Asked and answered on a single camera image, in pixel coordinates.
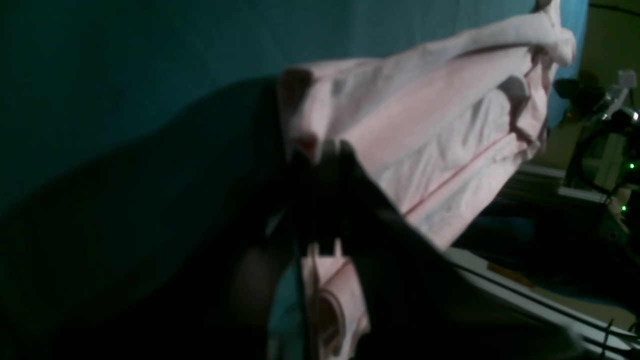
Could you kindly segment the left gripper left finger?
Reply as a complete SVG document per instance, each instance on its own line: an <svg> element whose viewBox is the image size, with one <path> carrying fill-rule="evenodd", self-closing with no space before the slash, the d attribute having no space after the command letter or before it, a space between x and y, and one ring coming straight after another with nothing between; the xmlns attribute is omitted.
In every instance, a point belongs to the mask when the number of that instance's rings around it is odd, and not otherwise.
<svg viewBox="0 0 640 360"><path fill-rule="evenodd" d="M229 295L288 202L278 79L243 80L44 184L1 216L3 360L214 359Z"/></svg>

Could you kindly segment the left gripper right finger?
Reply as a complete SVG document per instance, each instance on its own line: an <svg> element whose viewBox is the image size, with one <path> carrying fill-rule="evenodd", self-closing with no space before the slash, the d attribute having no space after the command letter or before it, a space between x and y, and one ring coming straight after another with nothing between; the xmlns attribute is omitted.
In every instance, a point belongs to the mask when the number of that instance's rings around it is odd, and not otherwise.
<svg viewBox="0 0 640 360"><path fill-rule="evenodd" d="M587 360L581 338L472 284L423 238L340 142L342 204L370 333L357 360Z"/></svg>

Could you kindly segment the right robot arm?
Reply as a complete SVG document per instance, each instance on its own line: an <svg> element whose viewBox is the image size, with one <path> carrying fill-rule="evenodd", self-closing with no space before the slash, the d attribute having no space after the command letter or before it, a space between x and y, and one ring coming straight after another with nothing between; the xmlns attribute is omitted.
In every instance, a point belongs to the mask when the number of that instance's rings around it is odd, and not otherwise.
<svg viewBox="0 0 640 360"><path fill-rule="evenodd" d="M570 102L582 129L558 193L603 208L602 236L632 246L639 236L639 108L633 71L608 87L558 79L553 88Z"/></svg>

